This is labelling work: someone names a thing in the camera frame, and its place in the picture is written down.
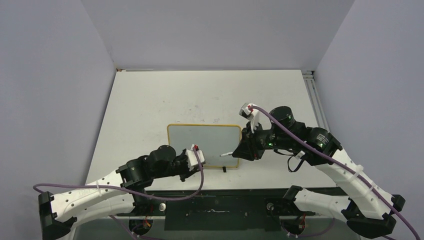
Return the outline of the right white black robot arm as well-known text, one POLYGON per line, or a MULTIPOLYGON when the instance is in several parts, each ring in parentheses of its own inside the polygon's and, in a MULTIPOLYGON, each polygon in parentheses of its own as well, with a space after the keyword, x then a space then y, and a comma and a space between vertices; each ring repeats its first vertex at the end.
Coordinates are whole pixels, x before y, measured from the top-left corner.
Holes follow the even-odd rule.
POLYGON ((376 185, 329 131, 296 121, 290 107, 279 106, 267 113, 269 129, 263 129, 259 122, 261 112, 262 109, 252 103, 240 109, 239 114, 247 119, 247 124, 232 152, 234 158, 255 161, 267 150, 277 154, 287 151, 300 164, 307 163, 327 175, 344 192, 327 195, 293 185, 282 197, 287 213, 311 212, 331 217, 368 239, 393 232, 394 216, 405 204, 401 195, 392 195, 376 185))

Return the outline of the yellow framed small whiteboard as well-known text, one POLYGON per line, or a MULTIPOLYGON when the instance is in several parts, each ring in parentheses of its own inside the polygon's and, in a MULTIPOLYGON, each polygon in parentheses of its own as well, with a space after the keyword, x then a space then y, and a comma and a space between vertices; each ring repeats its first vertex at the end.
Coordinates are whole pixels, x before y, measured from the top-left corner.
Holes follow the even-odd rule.
POLYGON ((205 166, 209 169, 236 169, 240 160, 230 155, 241 139, 242 128, 234 124, 169 124, 168 144, 178 153, 197 145, 203 151, 205 166))

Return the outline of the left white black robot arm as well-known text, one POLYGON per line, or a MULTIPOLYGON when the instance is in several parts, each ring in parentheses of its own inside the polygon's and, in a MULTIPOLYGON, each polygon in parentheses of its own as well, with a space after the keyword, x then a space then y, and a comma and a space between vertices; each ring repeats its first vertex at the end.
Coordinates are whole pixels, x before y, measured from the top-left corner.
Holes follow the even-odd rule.
POLYGON ((170 145, 162 145, 148 155, 128 161, 98 180, 82 186, 50 184, 67 189, 64 193, 41 191, 38 209, 42 239, 57 240, 72 229, 109 215, 144 215, 151 200, 183 201, 193 198, 197 191, 184 197, 163 197, 146 194, 155 179, 179 176, 184 182, 200 172, 203 184, 205 157, 197 145, 183 149, 180 155, 170 145))

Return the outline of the aluminium rail right side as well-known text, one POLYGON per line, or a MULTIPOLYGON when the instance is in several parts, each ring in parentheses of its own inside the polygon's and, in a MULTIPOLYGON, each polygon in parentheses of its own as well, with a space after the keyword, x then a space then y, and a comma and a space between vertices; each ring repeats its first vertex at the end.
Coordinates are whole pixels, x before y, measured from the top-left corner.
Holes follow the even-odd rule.
POLYGON ((314 78, 314 71, 312 70, 302 70, 301 71, 308 96, 312 105, 312 109, 319 127, 330 131, 330 126, 328 124, 324 109, 319 97, 318 89, 316 86, 316 81, 314 78))

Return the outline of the white whiteboard marker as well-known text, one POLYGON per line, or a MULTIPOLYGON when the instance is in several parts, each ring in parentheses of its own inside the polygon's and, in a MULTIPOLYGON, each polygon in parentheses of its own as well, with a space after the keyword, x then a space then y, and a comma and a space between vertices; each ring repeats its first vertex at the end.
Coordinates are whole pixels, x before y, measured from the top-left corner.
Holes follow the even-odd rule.
POLYGON ((233 152, 226 152, 226 153, 220 154, 219 156, 220 157, 226 157, 226 156, 232 156, 232 154, 233 154, 233 152))

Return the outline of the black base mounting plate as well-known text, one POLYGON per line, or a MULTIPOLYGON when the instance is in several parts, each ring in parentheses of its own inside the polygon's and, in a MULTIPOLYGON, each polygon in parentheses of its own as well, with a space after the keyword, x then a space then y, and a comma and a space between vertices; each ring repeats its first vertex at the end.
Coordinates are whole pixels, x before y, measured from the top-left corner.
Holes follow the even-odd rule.
POLYGON ((188 196, 192 191, 152 191, 165 199, 136 196, 135 209, 127 214, 128 226, 139 235, 159 223, 164 224, 165 231, 277 231, 278 217, 316 216, 315 212, 302 212, 284 202, 286 192, 285 188, 202 190, 190 199, 171 201, 172 197, 188 196))

